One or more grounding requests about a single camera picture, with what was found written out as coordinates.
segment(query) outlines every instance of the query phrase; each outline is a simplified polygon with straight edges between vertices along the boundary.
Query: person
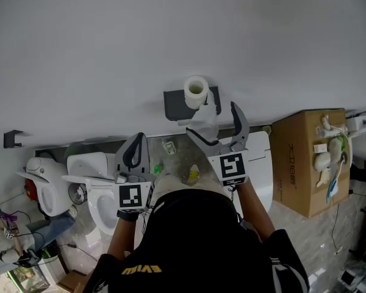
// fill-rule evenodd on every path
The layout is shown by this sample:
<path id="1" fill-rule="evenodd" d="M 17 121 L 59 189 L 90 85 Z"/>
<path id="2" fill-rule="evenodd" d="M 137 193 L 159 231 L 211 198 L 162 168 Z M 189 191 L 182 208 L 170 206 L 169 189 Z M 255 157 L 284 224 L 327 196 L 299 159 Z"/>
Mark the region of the person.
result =
<path id="1" fill-rule="evenodd" d="M 67 212 L 51 220 L 39 220 L 27 225 L 18 224 L 18 233 L 13 239 L 8 239 L 4 234 L 4 223 L 0 220 L 0 260 L 13 264 L 27 250 L 39 251 L 60 234 L 69 229 L 77 216 L 77 210 L 72 206 Z"/>
<path id="2" fill-rule="evenodd" d="M 187 184 L 159 177 L 140 245 L 138 214 L 119 212 L 110 247 L 75 292 L 238 287 L 308 292 L 304 267 L 285 230 L 275 230 L 250 181 L 237 185 L 244 220 L 218 181 L 191 168 Z"/>

